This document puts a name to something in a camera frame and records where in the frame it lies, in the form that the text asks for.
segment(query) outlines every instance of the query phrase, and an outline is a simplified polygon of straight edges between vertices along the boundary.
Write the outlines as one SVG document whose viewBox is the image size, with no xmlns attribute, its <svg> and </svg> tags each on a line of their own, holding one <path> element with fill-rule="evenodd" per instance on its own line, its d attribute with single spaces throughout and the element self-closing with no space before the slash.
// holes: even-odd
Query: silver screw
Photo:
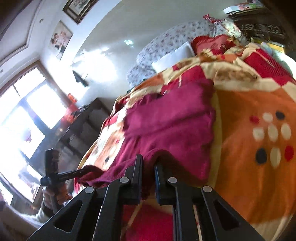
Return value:
<svg viewBox="0 0 296 241">
<path fill-rule="evenodd" d="M 177 179 L 175 177 L 170 177 L 170 178 L 168 178 L 168 182 L 169 183 L 176 183 Z"/>
<path fill-rule="evenodd" d="M 120 182 L 121 183 L 128 183 L 128 181 L 129 181 L 129 178 L 128 177 L 122 177 L 122 178 L 120 178 Z"/>
<path fill-rule="evenodd" d="M 211 192 L 212 191 L 212 188 L 210 186 L 204 186 L 202 189 L 204 192 Z"/>
<path fill-rule="evenodd" d="M 84 191 L 86 193 L 92 193 L 94 191 L 94 188 L 93 187 L 87 187 L 87 188 L 84 189 Z"/>
</svg>

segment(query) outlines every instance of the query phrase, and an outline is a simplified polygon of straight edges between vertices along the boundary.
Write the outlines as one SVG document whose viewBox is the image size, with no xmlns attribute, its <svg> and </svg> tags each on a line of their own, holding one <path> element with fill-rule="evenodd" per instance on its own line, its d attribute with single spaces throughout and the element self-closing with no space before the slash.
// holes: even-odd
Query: white dot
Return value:
<svg viewBox="0 0 296 241">
<path fill-rule="evenodd" d="M 263 117 L 263 120 L 265 120 L 268 123 L 271 123 L 274 120 L 271 113 L 265 112 L 263 113 L 262 117 Z"/>
<path fill-rule="evenodd" d="M 281 125 L 281 135 L 286 141 L 290 140 L 292 132 L 290 126 L 287 123 Z"/>
<path fill-rule="evenodd" d="M 255 127 L 253 129 L 253 137 L 255 141 L 262 141 L 264 139 L 264 130 L 262 127 Z"/>
<path fill-rule="evenodd" d="M 270 163 L 273 168 L 277 168 L 281 161 L 281 151 L 277 147 L 273 147 L 270 151 Z"/>
<path fill-rule="evenodd" d="M 268 136 L 269 136 L 269 139 L 272 141 L 272 142 L 275 142 L 279 136 L 279 133 L 277 131 L 277 128 L 274 124 L 270 124 L 268 126 Z"/>
</svg>

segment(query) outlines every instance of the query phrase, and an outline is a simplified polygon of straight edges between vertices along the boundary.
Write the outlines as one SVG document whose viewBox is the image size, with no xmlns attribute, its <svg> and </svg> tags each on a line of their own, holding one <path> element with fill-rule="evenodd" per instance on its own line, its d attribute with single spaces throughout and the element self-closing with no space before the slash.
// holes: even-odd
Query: polka dot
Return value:
<svg viewBox="0 0 296 241">
<path fill-rule="evenodd" d="M 281 125 L 281 135 L 286 141 L 290 140 L 292 132 L 290 126 L 287 123 Z"/>
<path fill-rule="evenodd" d="M 268 132 L 269 139 L 272 142 L 275 142 L 279 136 L 276 126 L 274 124 L 270 124 L 268 126 L 267 132 Z"/>
<path fill-rule="evenodd" d="M 265 120 L 268 123 L 271 123 L 274 120 L 271 113 L 265 112 L 263 113 L 262 117 L 263 117 L 263 120 Z"/>
<path fill-rule="evenodd" d="M 255 160 L 258 164 L 264 164 L 267 161 L 267 154 L 264 148 L 260 148 L 256 152 Z"/>
<path fill-rule="evenodd" d="M 287 146 L 285 148 L 285 159 L 287 161 L 290 161 L 290 160 L 292 160 L 293 156 L 294 156 L 294 149 L 293 149 L 293 147 L 292 146 Z"/>
<path fill-rule="evenodd" d="M 280 111 L 277 111 L 276 112 L 276 117 L 279 119 L 279 120 L 283 120 L 286 116 L 283 112 L 280 112 Z"/>
<path fill-rule="evenodd" d="M 264 139 L 264 130 L 262 127 L 255 127 L 253 129 L 253 137 L 255 141 L 262 141 Z"/>
<path fill-rule="evenodd" d="M 250 122 L 254 123 L 254 124 L 259 124 L 259 118 L 257 116 L 250 116 Z"/>
<path fill-rule="evenodd" d="M 281 161 L 281 151 L 277 147 L 273 147 L 270 151 L 270 163 L 273 168 L 277 168 Z"/>
</svg>

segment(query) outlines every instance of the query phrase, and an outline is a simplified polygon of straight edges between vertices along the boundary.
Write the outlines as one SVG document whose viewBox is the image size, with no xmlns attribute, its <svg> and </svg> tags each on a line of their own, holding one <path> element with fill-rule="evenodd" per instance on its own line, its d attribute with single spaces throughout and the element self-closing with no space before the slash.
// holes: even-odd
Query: patterned blanket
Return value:
<svg viewBox="0 0 296 241">
<path fill-rule="evenodd" d="M 97 169 L 76 180 L 76 189 L 122 176 L 122 169 L 133 165 L 124 158 L 135 153 L 143 154 L 149 167 L 169 151 L 177 172 L 193 177 L 185 181 L 212 186 L 266 240 L 275 240 L 295 211 L 296 85 L 257 45 L 228 41 L 233 44 L 224 53 L 204 49 L 119 97 L 80 164 Z M 187 158 L 200 154 L 186 162 L 181 155 L 187 151 Z M 143 218 L 153 220 L 153 234 Z M 172 240 L 170 209 L 158 206 L 153 192 L 142 206 L 126 211 L 124 221 L 122 239 Z"/>
</svg>

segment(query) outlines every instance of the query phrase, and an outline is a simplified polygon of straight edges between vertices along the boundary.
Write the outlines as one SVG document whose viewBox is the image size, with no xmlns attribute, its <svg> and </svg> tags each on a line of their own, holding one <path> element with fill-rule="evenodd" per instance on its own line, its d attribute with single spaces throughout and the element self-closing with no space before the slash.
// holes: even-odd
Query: ceiling molding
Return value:
<svg viewBox="0 0 296 241">
<path fill-rule="evenodd" d="M 29 28 L 29 32 L 28 32 L 28 35 L 27 35 L 27 40 L 26 40 L 26 44 L 19 47 L 18 49 L 14 50 L 13 52 L 11 52 L 10 54 L 8 54 L 4 59 L 0 60 L 0 66 L 2 66 L 4 63 L 6 63 L 8 60 L 10 60 L 12 57 L 14 57 L 15 55 L 17 55 L 18 53 L 22 52 L 23 50 L 25 50 L 26 48 L 29 47 L 29 42 L 30 42 L 30 39 L 31 39 L 31 35 L 32 35 L 32 31 L 33 31 L 33 28 L 34 28 L 34 25 L 36 23 L 36 19 L 37 19 L 37 15 L 38 13 L 40 12 L 40 9 L 43 5 L 43 3 L 45 2 L 45 0 L 39 0 L 39 5 L 38 7 L 36 8 L 35 12 L 34 12 L 34 17 L 31 21 L 31 24 L 30 24 L 30 28 Z"/>
</svg>

